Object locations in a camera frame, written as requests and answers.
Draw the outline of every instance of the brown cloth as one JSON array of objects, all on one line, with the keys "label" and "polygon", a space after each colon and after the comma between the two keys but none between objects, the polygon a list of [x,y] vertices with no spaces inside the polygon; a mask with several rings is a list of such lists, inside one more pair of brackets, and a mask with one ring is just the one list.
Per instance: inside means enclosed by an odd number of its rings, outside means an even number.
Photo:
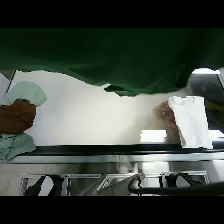
[{"label": "brown cloth", "polygon": [[17,99],[10,106],[0,106],[0,134],[21,133],[33,126],[36,106]]}]

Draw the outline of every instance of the folded white garment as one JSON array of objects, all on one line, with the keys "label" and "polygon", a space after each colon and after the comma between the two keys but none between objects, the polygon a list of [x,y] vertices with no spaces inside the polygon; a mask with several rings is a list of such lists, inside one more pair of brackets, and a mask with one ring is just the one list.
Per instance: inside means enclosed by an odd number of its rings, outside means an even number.
[{"label": "folded white garment", "polygon": [[187,96],[186,98],[172,96],[169,97],[168,103],[174,112],[182,147],[212,149],[204,98],[199,96]]}]

